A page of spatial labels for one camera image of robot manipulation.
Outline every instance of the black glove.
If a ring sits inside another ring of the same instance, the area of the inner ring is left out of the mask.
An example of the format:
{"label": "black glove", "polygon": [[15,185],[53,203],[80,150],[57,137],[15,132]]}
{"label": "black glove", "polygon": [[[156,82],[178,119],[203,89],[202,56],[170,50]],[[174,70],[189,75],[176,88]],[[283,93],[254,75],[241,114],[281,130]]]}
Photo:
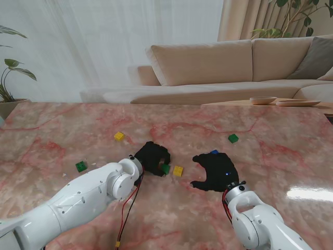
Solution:
{"label": "black glove", "polygon": [[237,170],[226,153],[196,155],[193,161],[206,170],[207,176],[204,182],[191,182],[194,188],[224,192],[229,184],[239,182]]}
{"label": "black glove", "polygon": [[155,144],[147,142],[134,156],[143,165],[146,171],[153,173],[156,176],[164,176],[164,172],[159,169],[160,161],[164,159],[164,164],[170,163],[170,154],[168,150]]}

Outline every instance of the red wire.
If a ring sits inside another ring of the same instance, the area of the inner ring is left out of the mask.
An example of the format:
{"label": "red wire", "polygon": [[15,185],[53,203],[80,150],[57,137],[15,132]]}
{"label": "red wire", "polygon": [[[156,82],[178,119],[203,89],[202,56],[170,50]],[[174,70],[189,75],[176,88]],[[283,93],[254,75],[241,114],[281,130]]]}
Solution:
{"label": "red wire", "polygon": [[[225,201],[225,196],[226,196],[227,193],[228,193],[228,189],[223,192],[222,201]],[[225,202],[223,202],[223,206],[224,206],[225,210],[227,211],[227,215],[230,217],[230,219],[232,219],[233,217],[230,214],[228,205]]]}
{"label": "red wire", "polygon": [[123,204],[122,208],[121,208],[121,224],[120,224],[120,229],[119,229],[119,233],[118,233],[118,237],[117,237],[117,241],[119,241],[119,237],[120,237],[120,233],[121,233],[121,230],[123,228],[123,220],[124,220],[124,207],[126,205],[126,203],[132,198],[132,196],[135,194],[135,192],[138,190],[138,188],[140,187],[143,179],[144,179],[144,172],[145,172],[145,168],[144,166],[142,166],[142,169],[143,169],[143,174],[142,174],[142,179],[141,179],[141,182],[139,183],[139,185],[136,187],[136,189],[133,191],[133,193],[131,194],[130,197],[128,197],[128,199],[125,201],[125,203]]}

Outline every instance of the green lego brick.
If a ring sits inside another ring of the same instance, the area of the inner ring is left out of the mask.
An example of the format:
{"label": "green lego brick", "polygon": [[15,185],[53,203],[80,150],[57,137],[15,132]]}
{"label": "green lego brick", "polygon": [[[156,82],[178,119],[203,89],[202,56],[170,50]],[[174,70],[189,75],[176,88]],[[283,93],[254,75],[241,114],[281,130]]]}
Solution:
{"label": "green lego brick", "polygon": [[235,142],[238,142],[238,137],[237,137],[237,135],[235,135],[235,134],[231,134],[231,135],[229,135],[228,140],[229,140],[231,143],[235,143]]}
{"label": "green lego brick", "polygon": [[162,165],[162,171],[163,171],[165,174],[169,174],[170,166],[167,165],[167,164],[163,164],[163,165]]}
{"label": "green lego brick", "polygon": [[87,169],[87,166],[84,163],[84,161],[76,163],[75,166],[76,166],[76,169],[78,170],[79,173]]}

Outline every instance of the beige sofa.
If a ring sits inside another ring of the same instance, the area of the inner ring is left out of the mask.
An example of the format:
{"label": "beige sofa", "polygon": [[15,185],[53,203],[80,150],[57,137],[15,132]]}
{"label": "beige sofa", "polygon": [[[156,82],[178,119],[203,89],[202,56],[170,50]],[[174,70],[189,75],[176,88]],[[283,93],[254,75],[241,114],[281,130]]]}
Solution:
{"label": "beige sofa", "polygon": [[252,96],[333,102],[333,81],[286,80],[305,57],[312,39],[152,46],[146,50],[151,66],[129,69],[133,86],[90,89],[80,94],[84,102],[138,104],[200,105]]}

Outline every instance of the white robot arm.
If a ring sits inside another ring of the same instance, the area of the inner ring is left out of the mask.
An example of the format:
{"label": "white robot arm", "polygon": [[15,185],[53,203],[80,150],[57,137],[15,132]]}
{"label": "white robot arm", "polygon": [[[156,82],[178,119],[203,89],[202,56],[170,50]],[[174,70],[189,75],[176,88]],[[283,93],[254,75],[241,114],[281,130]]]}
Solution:
{"label": "white robot arm", "polygon": [[225,195],[238,239],[246,249],[312,250],[298,233],[284,224],[279,212],[263,203],[248,186],[238,184]]}
{"label": "white robot arm", "polygon": [[43,249],[61,233],[96,218],[112,201],[126,198],[142,173],[141,163],[130,156],[72,180],[41,206],[0,221],[0,250]]}

